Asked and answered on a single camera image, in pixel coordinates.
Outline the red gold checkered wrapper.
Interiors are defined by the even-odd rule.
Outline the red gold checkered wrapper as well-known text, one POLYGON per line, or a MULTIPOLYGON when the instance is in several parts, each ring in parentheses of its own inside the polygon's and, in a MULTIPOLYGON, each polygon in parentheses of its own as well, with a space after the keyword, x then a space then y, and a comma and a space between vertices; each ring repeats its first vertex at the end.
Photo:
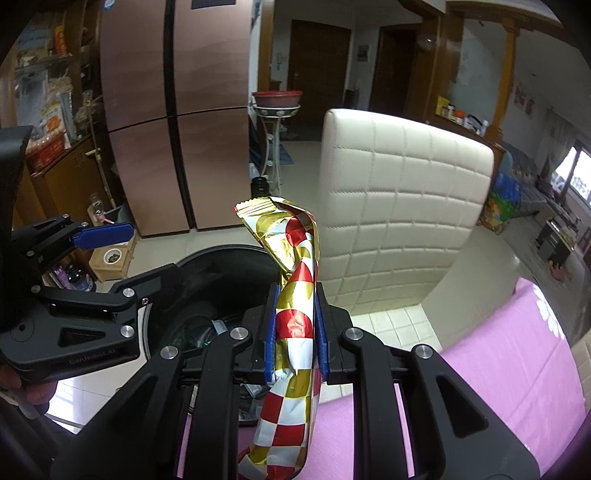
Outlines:
POLYGON ((252 443, 238 460, 238 477, 291 479, 307 460, 320 395, 315 354, 317 223, 310 212, 278 197, 243 201, 235 205, 235 213, 280 267, 270 391, 252 443))

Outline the black round trash bin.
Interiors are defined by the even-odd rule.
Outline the black round trash bin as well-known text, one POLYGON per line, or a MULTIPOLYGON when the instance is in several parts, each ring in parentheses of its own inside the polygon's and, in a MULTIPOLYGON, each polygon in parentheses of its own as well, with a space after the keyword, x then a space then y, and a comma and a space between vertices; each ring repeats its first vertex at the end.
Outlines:
POLYGON ((235 356, 240 382, 238 425, 256 424, 270 392, 264 378, 264 336, 270 285, 280 285, 280 267, 263 248, 221 245, 179 261, 181 287, 175 297, 155 302, 145 313, 143 344, 151 358, 165 346, 182 355, 180 385, 200 383, 204 354, 214 339, 245 327, 252 345, 235 356))

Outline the wooden pet feeder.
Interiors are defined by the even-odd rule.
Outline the wooden pet feeder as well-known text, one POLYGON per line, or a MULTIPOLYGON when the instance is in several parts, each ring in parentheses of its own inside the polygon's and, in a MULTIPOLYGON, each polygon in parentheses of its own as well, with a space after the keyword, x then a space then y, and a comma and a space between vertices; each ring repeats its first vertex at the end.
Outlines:
MULTIPOLYGON (((118 211, 105 213, 90 205, 87 208, 87 213, 94 226, 121 224, 118 211)), ((130 240, 93 250, 88 264, 92 273, 100 282, 122 280, 128 276, 137 238, 137 234, 133 233, 130 240)))

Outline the dark glass jar on floor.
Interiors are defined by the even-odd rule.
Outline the dark glass jar on floor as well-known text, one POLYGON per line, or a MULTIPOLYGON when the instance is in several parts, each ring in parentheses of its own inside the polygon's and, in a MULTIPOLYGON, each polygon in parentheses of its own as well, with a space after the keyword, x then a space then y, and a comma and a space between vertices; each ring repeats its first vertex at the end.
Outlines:
POLYGON ((257 176, 250 181, 250 198, 263 198, 270 196, 270 184, 266 177, 257 176))

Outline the cream chair at left side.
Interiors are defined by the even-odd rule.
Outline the cream chair at left side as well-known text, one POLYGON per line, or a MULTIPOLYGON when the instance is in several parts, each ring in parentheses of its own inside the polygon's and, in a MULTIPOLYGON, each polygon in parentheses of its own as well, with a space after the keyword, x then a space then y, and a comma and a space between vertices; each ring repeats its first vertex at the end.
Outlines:
POLYGON ((362 110, 325 114, 318 280, 329 304, 410 347, 437 340, 423 303, 468 241, 494 154, 465 136, 362 110))

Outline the rose gold refrigerator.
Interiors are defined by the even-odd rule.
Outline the rose gold refrigerator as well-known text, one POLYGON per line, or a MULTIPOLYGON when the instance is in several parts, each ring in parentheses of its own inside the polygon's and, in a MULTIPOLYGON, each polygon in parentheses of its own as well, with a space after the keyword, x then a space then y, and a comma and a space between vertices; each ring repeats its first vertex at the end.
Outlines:
POLYGON ((249 1, 108 1, 109 140, 144 237, 238 224, 249 196, 249 1))

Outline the pink floral tablecloth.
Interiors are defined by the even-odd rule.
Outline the pink floral tablecloth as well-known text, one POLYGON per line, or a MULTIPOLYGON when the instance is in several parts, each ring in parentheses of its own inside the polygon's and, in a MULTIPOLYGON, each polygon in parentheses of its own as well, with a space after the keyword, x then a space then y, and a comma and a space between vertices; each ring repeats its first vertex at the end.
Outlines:
MULTIPOLYGON (((540 287, 519 279, 510 300, 443 352, 535 457, 546 479, 590 476, 590 368, 574 354, 540 287)), ((311 453, 300 471, 250 459, 248 429, 238 437, 245 479, 353 476, 353 397, 322 402, 311 453)))

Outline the white metal basin stand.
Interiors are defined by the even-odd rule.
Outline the white metal basin stand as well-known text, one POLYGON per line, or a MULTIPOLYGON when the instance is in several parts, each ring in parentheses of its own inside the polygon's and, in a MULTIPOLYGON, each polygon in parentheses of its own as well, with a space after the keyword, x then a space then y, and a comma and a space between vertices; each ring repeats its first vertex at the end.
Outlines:
POLYGON ((283 179, 280 173, 280 126, 284 119, 297 115, 301 106, 297 104, 290 107, 262 107, 252 100, 250 107, 263 124, 264 141, 266 141, 259 174, 270 182, 270 190, 273 193, 281 194, 283 179))

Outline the red basin on stand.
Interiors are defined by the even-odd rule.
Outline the red basin on stand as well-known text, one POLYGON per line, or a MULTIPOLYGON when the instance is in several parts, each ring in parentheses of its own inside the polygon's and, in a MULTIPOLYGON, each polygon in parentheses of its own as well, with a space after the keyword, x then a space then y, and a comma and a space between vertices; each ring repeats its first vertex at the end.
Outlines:
POLYGON ((287 91, 259 91, 253 92, 252 98, 259 108, 292 108, 300 103, 303 92, 287 91))

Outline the colourful bag on floor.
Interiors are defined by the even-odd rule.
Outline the colourful bag on floor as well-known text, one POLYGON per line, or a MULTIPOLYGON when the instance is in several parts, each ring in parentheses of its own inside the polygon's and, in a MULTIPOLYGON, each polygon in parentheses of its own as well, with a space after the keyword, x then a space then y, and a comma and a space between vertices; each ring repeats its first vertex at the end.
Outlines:
POLYGON ((521 201, 521 183, 499 173, 479 218, 479 224, 499 235, 508 225, 521 201))

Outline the coffee table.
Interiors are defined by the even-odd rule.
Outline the coffee table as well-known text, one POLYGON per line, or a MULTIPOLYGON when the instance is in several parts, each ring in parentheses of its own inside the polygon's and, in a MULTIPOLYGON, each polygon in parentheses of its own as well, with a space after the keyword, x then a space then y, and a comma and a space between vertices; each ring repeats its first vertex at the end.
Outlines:
POLYGON ((535 240, 539 257, 554 268, 562 268, 574 252, 572 239, 564 235, 559 225, 553 220, 547 220, 535 240))

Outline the grey sofa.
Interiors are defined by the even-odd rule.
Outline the grey sofa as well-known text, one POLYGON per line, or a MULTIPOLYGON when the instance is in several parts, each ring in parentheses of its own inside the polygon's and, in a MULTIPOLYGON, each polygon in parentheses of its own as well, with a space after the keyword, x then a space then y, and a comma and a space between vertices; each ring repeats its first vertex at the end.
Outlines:
POLYGON ((563 206, 554 199, 551 185, 538 175, 535 161, 509 143, 503 142, 502 148, 505 154, 500 172, 521 184, 515 216, 534 215, 545 207, 549 207, 556 215, 565 214, 563 206))

